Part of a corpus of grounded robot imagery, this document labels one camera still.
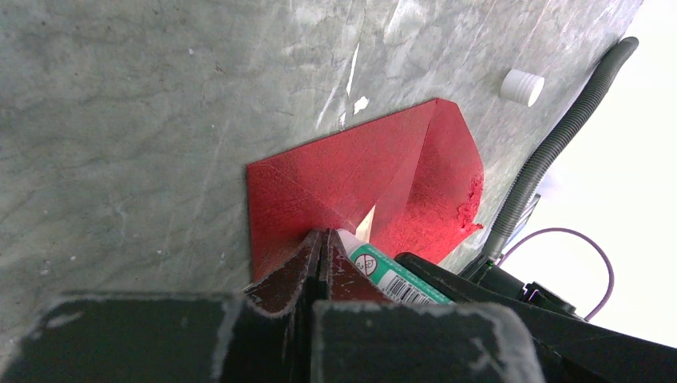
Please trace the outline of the white glue stick cap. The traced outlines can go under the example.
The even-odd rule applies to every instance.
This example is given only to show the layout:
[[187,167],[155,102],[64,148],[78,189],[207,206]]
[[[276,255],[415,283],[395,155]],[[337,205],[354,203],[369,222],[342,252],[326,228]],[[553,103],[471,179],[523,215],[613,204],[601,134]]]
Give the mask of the white glue stick cap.
[[544,88],[545,79],[533,73],[511,69],[501,83],[499,97],[532,107]]

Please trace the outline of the red paper envelope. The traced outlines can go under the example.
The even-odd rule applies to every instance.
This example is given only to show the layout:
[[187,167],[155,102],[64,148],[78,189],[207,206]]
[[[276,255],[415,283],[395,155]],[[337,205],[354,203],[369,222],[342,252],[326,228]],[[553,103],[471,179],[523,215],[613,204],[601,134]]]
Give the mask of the red paper envelope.
[[355,231],[387,255],[439,263],[482,229],[484,168],[459,106],[435,98],[246,168],[251,277],[314,229]]

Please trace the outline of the tan paper letter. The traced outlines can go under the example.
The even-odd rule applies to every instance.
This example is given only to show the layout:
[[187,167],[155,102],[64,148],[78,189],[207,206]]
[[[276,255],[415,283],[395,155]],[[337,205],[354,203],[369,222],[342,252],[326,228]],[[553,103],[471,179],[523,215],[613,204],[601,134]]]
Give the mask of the tan paper letter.
[[370,236],[371,236],[371,231],[372,231],[372,226],[373,226],[375,208],[376,208],[376,206],[374,205],[369,210],[367,215],[363,218],[363,220],[360,222],[360,224],[356,227],[356,230],[355,230],[356,238],[363,241],[363,242],[366,242],[366,243],[370,242]]

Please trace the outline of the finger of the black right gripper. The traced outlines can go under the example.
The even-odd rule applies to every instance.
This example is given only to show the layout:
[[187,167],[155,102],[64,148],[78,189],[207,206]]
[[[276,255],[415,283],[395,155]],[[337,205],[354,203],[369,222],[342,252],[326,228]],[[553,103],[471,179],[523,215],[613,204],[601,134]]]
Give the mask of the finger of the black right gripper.
[[547,382],[674,382],[676,350],[488,290],[412,253],[396,262],[452,301],[512,310],[532,336]]

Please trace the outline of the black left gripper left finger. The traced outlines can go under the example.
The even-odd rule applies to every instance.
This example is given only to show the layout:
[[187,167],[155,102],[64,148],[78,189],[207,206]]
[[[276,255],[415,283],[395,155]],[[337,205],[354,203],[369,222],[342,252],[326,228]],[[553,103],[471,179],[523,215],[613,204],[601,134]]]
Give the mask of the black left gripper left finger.
[[237,293],[73,292],[41,312],[4,382],[306,382],[323,247],[312,231]]

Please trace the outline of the green white glue stick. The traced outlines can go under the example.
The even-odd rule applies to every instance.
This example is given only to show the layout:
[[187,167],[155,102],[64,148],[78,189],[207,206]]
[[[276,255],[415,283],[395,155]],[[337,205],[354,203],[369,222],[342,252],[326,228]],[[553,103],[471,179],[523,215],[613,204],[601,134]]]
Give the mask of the green white glue stick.
[[347,258],[386,297],[403,304],[453,304],[442,292],[424,282],[378,248],[344,229],[337,230]]

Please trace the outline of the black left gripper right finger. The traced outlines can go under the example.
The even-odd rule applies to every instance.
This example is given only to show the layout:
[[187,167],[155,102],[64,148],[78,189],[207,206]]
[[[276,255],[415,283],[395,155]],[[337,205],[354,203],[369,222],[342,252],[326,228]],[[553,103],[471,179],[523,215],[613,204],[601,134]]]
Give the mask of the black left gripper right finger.
[[494,303],[314,303],[311,382],[543,382],[525,324]]

